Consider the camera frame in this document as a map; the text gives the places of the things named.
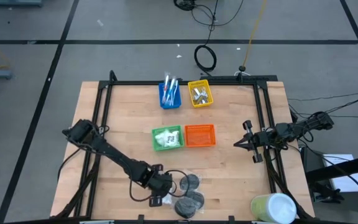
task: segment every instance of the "wooden table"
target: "wooden table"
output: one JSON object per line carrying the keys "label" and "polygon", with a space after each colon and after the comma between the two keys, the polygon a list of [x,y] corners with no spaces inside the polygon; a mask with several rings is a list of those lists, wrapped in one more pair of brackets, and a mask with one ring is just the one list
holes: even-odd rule
{"label": "wooden table", "polygon": [[[76,107],[73,124],[79,119],[92,119],[98,82],[84,82]],[[182,105],[176,110],[163,110],[158,102],[158,87],[154,85],[115,85],[105,134],[107,141],[128,157],[149,164],[163,164],[164,169],[189,170],[202,176],[199,190],[204,193],[204,212],[194,220],[253,220],[250,201],[257,195],[269,194],[270,187],[264,162],[254,164],[252,152],[233,147],[245,133],[242,123],[252,121],[254,132],[260,131],[254,91],[248,86],[211,86],[214,103],[195,109],[191,105],[187,86],[181,86]],[[291,122],[287,97],[282,82],[268,82],[268,92],[276,123]],[[101,121],[104,96],[99,119]],[[264,100],[265,123],[268,124]],[[151,130],[164,126],[214,124],[217,145],[214,147],[182,148],[155,152]],[[67,145],[65,157],[76,147]],[[81,151],[63,168],[58,182],[51,215],[56,215],[78,189],[85,152]],[[291,147],[282,151],[288,188],[300,205],[314,216],[300,153]],[[173,174],[176,182],[182,176]],[[136,198],[150,194],[133,185]],[[85,214],[88,193],[85,193],[82,213]],[[139,214],[147,220],[182,219],[169,205],[150,208],[149,202],[134,202],[129,198],[129,179],[122,168],[106,157],[101,159],[98,185],[93,207],[93,219],[136,220]]]}

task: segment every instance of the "black tape roll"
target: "black tape roll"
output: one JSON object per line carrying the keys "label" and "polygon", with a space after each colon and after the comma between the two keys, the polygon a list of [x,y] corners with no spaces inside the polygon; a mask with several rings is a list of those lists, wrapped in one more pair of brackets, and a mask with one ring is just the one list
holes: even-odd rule
{"label": "black tape roll", "polygon": [[189,178],[189,182],[187,182],[187,178],[184,177],[180,180],[180,189],[186,190],[187,187],[189,187],[189,190],[196,190],[198,186],[200,186],[200,180],[199,178],[194,174],[187,175]]}
{"label": "black tape roll", "polygon": [[185,197],[188,197],[196,202],[196,208],[200,209],[204,206],[204,195],[198,192],[188,192]]}
{"label": "black tape roll", "polygon": [[198,204],[191,198],[184,197],[175,203],[175,212],[183,218],[191,218],[196,214]]}

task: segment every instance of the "orange basket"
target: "orange basket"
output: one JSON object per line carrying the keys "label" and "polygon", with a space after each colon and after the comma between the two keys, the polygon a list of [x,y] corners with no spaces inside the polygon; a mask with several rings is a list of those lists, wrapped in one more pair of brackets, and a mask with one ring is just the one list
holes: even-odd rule
{"label": "orange basket", "polygon": [[216,145],[213,124],[185,125],[186,147],[204,147]]}

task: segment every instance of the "black cable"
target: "black cable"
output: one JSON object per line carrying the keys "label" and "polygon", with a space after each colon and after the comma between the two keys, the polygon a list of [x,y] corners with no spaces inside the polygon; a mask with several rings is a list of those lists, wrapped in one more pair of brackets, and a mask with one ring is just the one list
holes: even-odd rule
{"label": "black cable", "polygon": [[[308,113],[297,113],[298,115],[311,115]],[[353,115],[329,115],[330,117],[333,118],[358,118],[358,116],[353,116]]]}
{"label": "black cable", "polygon": [[337,166],[337,165],[334,164],[333,162],[331,162],[331,161],[327,160],[326,158],[324,158],[323,155],[320,155],[320,154],[318,154],[317,152],[315,152],[314,150],[312,150],[304,140],[299,139],[299,141],[303,142],[303,143],[306,145],[306,148],[309,149],[313,154],[315,154],[316,156],[318,156],[318,157],[324,159],[325,161],[327,161],[328,163],[330,163],[335,169],[337,169],[339,172],[341,172],[341,173],[343,173],[344,175],[348,176],[348,178],[350,178],[351,180],[353,180],[353,182],[354,182],[355,184],[357,184],[357,186],[358,186],[358,181],[355,180],[355,178],[353,178],[352,176],[350,176],[346,171],[344,171],[343,169],[341,169],[339,166]]}
{"label": "black cable", "polygon": [[326,113],[332,113],[332,112],[337,111],[337,110],[339,110],[339,109],[342,109],[342,108],[345,108],[345,107],[347,107],[347,106],[353,105],[354,103],[357,103],[357,102],[358,102],[358,100],[354,100],[354,101],[352,101],[352,102],[346,103],[345,105],[337,106],[337,107],[332,108],[332,109],[330,109],[330,110],[327,110],[327,111],[325,111],[325,112],[326,112]]}
{"label": "black cable", "polygon": [[291,108],[297,115],[299,115],[301,118],[307,118],[307,117],[302,116],[300,113],[298,113],[298,112],[296,111],[296,109],[295,109],[293,106],[291,106],[291,104],[288,104],[288,105],[289,105],[290,108]]}
{"label": "black cable", "polygon": [[[101,134],[104,134],[106,132],[108,132],[110,130],[110,127],[105,125],[105,126],[102,126],[101,128],[104,128],[103,132]],[[69,155],[63,162],[62,164],[60,165],[59,167],[59,170],[57,172],[57,181],[59,181],[59,177],[60,177],[60,173],[63,169],[63,166],[67,163],[67,161],[69,161],[75,154],[77,154],[77,152],[80,151],[81,148],[78,148],[75,152],[73,152],[71,155]]]}
{"label": "black cable", "polygon": [[[210,47],[207,46],[207,44],[208,44],[208,42],[209,42],[209,40],[211,38],[211,33],[212,33],[213,30],[215,30],[216,26],[224,26],[224,25],[230,23],[231,21],[233,21],[234,18],[236,18],[236,16],[238,15],[239,11],[241,10],[242,3],[244,2],[244,0],[241,1],[237,12],[235,13],[235,15],[230,20],[228,20],[227,22],[225,22],[223,24],[215,24],[215,21],[216,21],[215,15],[216,15],[216,8],[218,6],[218,1],[219,0],[216,0],[214,12],[212,12],[212,10],[208,6],[201,5],[201,4],[195,4],[195,0],[182,0],[182,2],[179,2],[179,3],[178,3],[178,0],[173,0],[174,5],[176,7],[178,7],[179,9],[184,10],[184,11],[191,11],[191,16],[193,17],[193,19],[196,22],[198,22],[199,24],[208,26],[209,34],[208,34],[208,38],[207,38],[206,43],[203,44],[203,45],[197,46],[195,48],[195,51],[194,51],[194,60],[195,60],[195,62],[197,64],[197,67],[200,68],[208,76],[212,76],[210,74],[210,72],[212,72],[216,68],[216,63],[218,61],[215,52]],[[193,12],[194,9],[199,9],[200,11],[204,12],[208,16],[208,18],[211,20],[211,23],[207,24],[207,23],[199,21],[194,15],[194,12]],[[212,66],[205,67],[200,63],[200,61],[198,60],[198,55],[197,55],[198,51],[200,49],[206,49],[209,52],[209,54],[211,54],[211,56],[213,58]]]}
{"label": "black cable", "polygon": [[[236,18],[236,16],[237,16],[238,13],[240,12],[241,6],[242,6],[242,3],[243,3],[243,2],[244,2],[244,0],[241,1],[240,6],[239,6],[237,12],[235,13],[235,15],[234,15],[231,19],[229,19],[227,22],[222,23],[222,24],[214,24],[214,26],[216,26],[216,27],[217,27],[217,26],[224,26],[224,25],[229,24],[231,21],[233,21],[234,18]],[[212,10],[211,10],[209,7],[207,7],[207,6],[196,4],[195,7],[194,7],[194,9],[200,9],[199,7],[205,7],[205,8],[207,8],[207,9],[211,12],[211,15],[212,15]],[[194,16],[194,14],[193,14],[193,10],[191,11],[191,15],[193,16],[193,19],[194,19],[196,22],[198,22],[199,24],[206,25],[206,26],[210,26],[210,25],[211,25],[211,24],[206,24],[206,23],[204,23],[204,22],[200,22],[199,20],[197,20],[196,17]]]}
{"label": "black cable", "polygon": [[62,164],[60,165],[59,167],[59,171],[57,172],[57,181],[59,181],[59,177],[60,177],[60,173],[63,169],[63,166],[66,164],[66,162],[71,159],[77,152],[80,151],[80,148],[78,148],[75,152],[73,152],[71,155],[69,155],[63,162]]}
{"label": "black cable", "polygon": [[169,174],[170,172],[179,172],[179,173],[183,174],[187,179],[187,189],[186,189],[186,191],[185,191],[185,193],[183,195],[174,195],[173,193],[175,193],[176,188],[177,188],[177,185],[175,184],[175,191],[173,193],[169,192],[168,194],[170,194],[172,197],[183,197],[183,196],[185,196],[187,194],[187,192],[189,191],[189,188],[190,188],[189,177],[187,176],[187,174],[185,174],[183,171],[180,171],[180,170],[167,170],[165,173]]}
{"label": "black cable", "polygon": [[[214,52],[210,47],[208,47],[207,44],[208,44],[208,42],[209,42],[209,40],[210,40],[210,38],[211,38],[211,33],[212,33],[212,31],[215,30],[215,14],[216,14],[216,8],[218,7],[218,1],[219,1],[219,0],[216,0],[216,2],[215,2],[215,9],[214,9],[214,12],[213,12],[213,14],[212,14],[212,22],[211,22],[211,24],[208,26],[208,29],[209,29],[208,38],[207,38],[205,44],[197,46],[197,47],[195,48],[195,50],[194,50],[194,60],[196,61],[197,66],[198,66],[203,72],[205,72],[205,73],[206,73],[207,75],[209,75],[209,76],[211,76],[211,74],[209,74],[209,72],[212,72],[212,71],[215,69],[215,67],[216,67],[216,62],[217,62],[217,58],[216,58],[215,52]],[[212,58],[213,58],[213,64],[212,64],[212,66],[210,66],[210,67],[204,67],[204,66],[198,61],[197,53],[198,53],[199,49],[206,49],[206,50],[211,54],[211,56],[212,56]]]}
{"label": "black cable", "polygon": [[350,159],[345,159],[345,158],[340,158],[338,156],[325,156],[323,155],[324,157],[330,157],[330,158],[336,158],[336,159],[342,159],[342,160],[345,160],[345,161],[351,161]]}
{"label": "black cable", "polygon": [[332,99],[332,98],[340,98],[340,97],[345,97],[345,96],[354,96],[354,95],[358,95],[358,93],[351,93],[351,94],[346,94],[346,95],[338,95],[338,96],[322,96],[322,97],[318,97],[318,98],[311,98],[311,99],[296,99],[296,98],[289,98],[288,100],[296,100],[296,101],[313,101],[313,100],[328,100],[328,99]]}
{"label": "black cable", "polygon": [[129,165],[128,165],[125,161],[123,161],[122,159],[120,159],[120,160],[121,160],[121,162],[122,162],[123,164],[125,164],[125,166],[126,166],[127,169],[128,169],[128,172],[129,172],[129,196],[130,196],[130,198],[131,198],[133,201],[135,201],[135,202],[144,202],[144,201],[150,199],[150,197],[152,197],[151,194],[150,194],[148,197],[143,198],[143,199],[134,198],[134,196],[132,195],[132,182],[133,182],[133,181],[132,181],[132,171],[131,171],[131,168],[129,167]]}

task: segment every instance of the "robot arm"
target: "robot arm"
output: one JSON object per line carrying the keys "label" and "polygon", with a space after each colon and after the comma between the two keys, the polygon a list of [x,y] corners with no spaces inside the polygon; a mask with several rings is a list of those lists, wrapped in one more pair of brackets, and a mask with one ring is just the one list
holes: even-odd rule
{"label": "robot arm", "polygon": [[325,112],[317,112],[308,119],[298,123],[278,123],[274,128],[265,131],[252,133],[251,121],[246,121],[242,125],[247,133],[244,137],[234,143],[236,147],[242,147],[248,151],[253,151],[254,162],[262,162],[262,155],[257,151],[260,146],[273,146],[280,149],[288,149],[287,143],[303,137],[311,130],[329,130],[333,128],[334,121]]}
{"label": "robot arm", "polygon": [[67,140],[75,146],[104,155],[121,166],[124,172],[135,183],[143,188],[149,188],[153,197],[150,206],[161,206],[161,198],[169,193],[172,187],[172,175],[160,174],[161,164],[149,165],[144,161],[130,159],[100,135],[97,125],[88,120],[79,120],[74,127],[62,131]]}

